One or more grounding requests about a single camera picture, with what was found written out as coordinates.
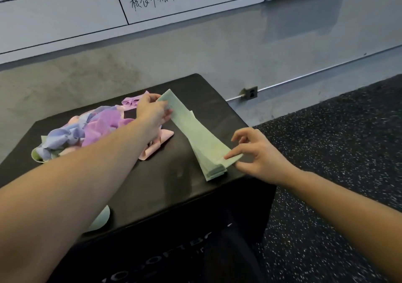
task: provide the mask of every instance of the electrical outlet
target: electrical outlet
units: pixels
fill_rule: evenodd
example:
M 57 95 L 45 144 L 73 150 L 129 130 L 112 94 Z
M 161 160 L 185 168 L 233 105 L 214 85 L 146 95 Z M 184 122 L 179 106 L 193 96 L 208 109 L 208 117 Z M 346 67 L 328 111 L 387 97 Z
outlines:
M 246 99 L 246 100 L 256 98 L 257 94 L 258 94 L 258 87 L 257 86 L 249 88 L 249 89 L 246 89 L 246 88 L 244 89 L 244 99 Z

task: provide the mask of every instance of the light green towel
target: light green towel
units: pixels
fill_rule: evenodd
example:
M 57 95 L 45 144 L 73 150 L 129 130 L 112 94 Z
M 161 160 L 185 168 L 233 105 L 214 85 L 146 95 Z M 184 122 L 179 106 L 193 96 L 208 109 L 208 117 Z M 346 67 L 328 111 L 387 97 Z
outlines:
M 226 168 L 243 156 L 224 159 L 230 149 L 203 126 L 170 89 L 158 101 L 168 101 L 169 108 L 173 109 L 172 121 L 188 138 L 207 181 L 227 172 Z

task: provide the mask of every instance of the gray concrete wall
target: gray concrete wall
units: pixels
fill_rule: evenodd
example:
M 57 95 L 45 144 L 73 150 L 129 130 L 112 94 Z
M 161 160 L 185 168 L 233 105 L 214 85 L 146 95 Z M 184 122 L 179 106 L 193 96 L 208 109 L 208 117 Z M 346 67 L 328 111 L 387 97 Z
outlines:
M 4 64 L 0 161 L 36 120 L 191 73 L 228 99 L 244 87 L 270 86 L 402 44 L 401 6 L 402 0 L 275 0 Z M 375 57 L 359 64 L 369 67 Z M 396 73 L 399 59 L 378 66 Z M 365 84 L 352 75 L 333 76 L 329 87 L 348 85 L 325 96 Z M 310 99 L 306 91 L 301 100 Z M 267 114 L 271 98 L 264 93 L 230 104 L 250 125 L 310 104 L 291 100 L 293 106 L 276 105 Z

